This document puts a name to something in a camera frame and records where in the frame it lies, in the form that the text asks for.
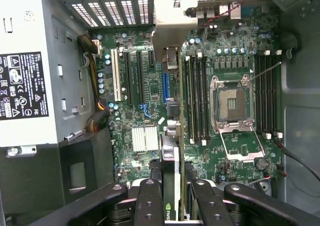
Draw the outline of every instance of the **red wire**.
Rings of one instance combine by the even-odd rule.
[[[230,13],[231,11],[233,11],[234,9],[238,8],[239,6],[241,6],[243,4],[244,0],[241,0],[239,4],[237,4],[235,7],[231,8],[230,10],[225,11],[224,13],[214,16],[212,19],[208,20],[206,23],[203,24],[202,27],[206,26],[208,23],[213,22],[214,19],[219,18],[220,16],[223,16],[224,14]]]

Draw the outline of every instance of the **green circuit board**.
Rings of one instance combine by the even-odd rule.
[[[210,101],[209,88],[214,75],[218,75],[221,80],[238,79],[244,74],[254,77],[256,60],[255,56],[251,54],[252,51],[279,49],[278,37],[273,32],[273,28],[278,25],[277,15],[274,12],[267,14],[261,14],[253,10],[247,10],[247,12],[248,14],[241,20],[241,27],[238,25],[239,21],[221,18],[215,22],[218,27],[214,32],[206,27],[198,31],[192,31],[182,46],[182,62],[185,62],[185,58],[190,51],[196,52],[200,50],[206,57],[205,81],[208,89],[206,95],[208,102]],[[151,65],[150,63],[149,52],[153,49],[151,32],[151,28],[140,27],[103,29],[91,33],[93,39],[97,39],[98,35],[102,36],[100,40],[102,58],[97,59],[98,73],[102,73],[99,97],[105,105],[108,106],[111,103],[113,107],[109,119],[109,127],[114,144],[114,175],[115,180],[122,183],[148,178],[150,176],[150,160],[160,157],[159,150],[147,152],[135,152],[133,150],[132,128],[152,126],[156,127],[158,137],[164,135],[166,133],[165,126],[167,125],[167,109],[164,98],[165,96],[179,98],[178,73],[164,75],[162,64],[154,63]],[[272,37],[268,39],[259,37],[263,33],[271,33]],[[190,45],[188,44],[190,38],[199,38],[201,43]],[[244,48],[245,52],[234,54],[228,52],[228,54],[224,54],[224,49],[235,47],[238,50]],[[106,59],[104,58],[106,54],[111,54],[111,49],[118,49],[118,52],[119,49],[123,49],[123,53],[129,56],[132,70],[131,78],[128,78],[128,63],[126,63],[126,58],[121,55],[119,57],[119,78],[121,87],[125,88],[125,91],[121,92],[122,100],[117,102],[115,102],[113,95],[113,70],[109,64],[106,64]],[[222,54],[217,53],[218,49],[222,50]],[[137,52],[140,52],[140,63],[137,61]],[[141,75],[139,76],[140,72],[137,64],[141,65],[142,77]],[[276,97],[280,102],[279,69],[276,69],[275,76],[276,88],[278,89]],[[130,87],[132,89],[131,97],[128,92]],[[187,87],[188,83],[186,81],[184,92],[188,91]],[[253,82],[254,97],[250,102],[254,107],[253,116],[256,115],[255,89],[255,82]],[[149,116],[141,109],[141,92],[143,92],[143,103],[146,105],[147,115]],[[276,107],[278,114],[281,113],[280,110],[281,106],[278,104]],[[236,160],[229,162],[230,171],[225,173],[221,165],[225,162],[226,154],[220,135],[216,134],[214,129],[209,126],[208,134],[210,140],[207,140],[206,145],[202,145],[201,142],[190,143],[190,115],[186,109],[184,111],[184,159],[193,163],[197,177],[217,181],[221,176],[225,176],[226,181],[234,181],[258,179],[264,176],[263,172],[258,171],[252,162],[243,163]],[[276,124],[280,129],[281,122],[279,120],[280,117],[278,117]],[[268,173],[276,176],[276,164],[280,163],[281,152],[271,140],[265,139],[261,134],[258,134],[258,136],[266,152],[265,159],[269,164]],[[224,141],[228,150],[243,155],[259,150],[257,138],[253,132],[224,134]]]

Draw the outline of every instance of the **warning label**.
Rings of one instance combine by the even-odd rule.
[[[49,116],[41,52],[0,55],[0,120]]]

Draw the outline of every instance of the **motherboard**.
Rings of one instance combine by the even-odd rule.
[[[196,177],[218,183],[276,176],[281,160],[270,137],[281,129],[280,69],[264,73],[280,60],[278,15],[246,12],[199,25],[181,48],[184,160]],[[114,176],[128,185],[150,177],[160,136],[169,133],[168,105],[176,110],[180,99],[179,72],[156,63],[152,30],[91,32],[100,44],[99,98],[111,113]]]

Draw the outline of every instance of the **cpu socket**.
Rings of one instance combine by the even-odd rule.
[[[221,135],[223,146],[229,160],[251,162],[264,157],[265,152],[254,129],[253,85],[248,74],[239,80],[219,80],[214,75],[210,84],[211,124],[216,134]],[[247,156],[230,154],[226,148],[223,133],[233,130],[253,131],[261,151]]]

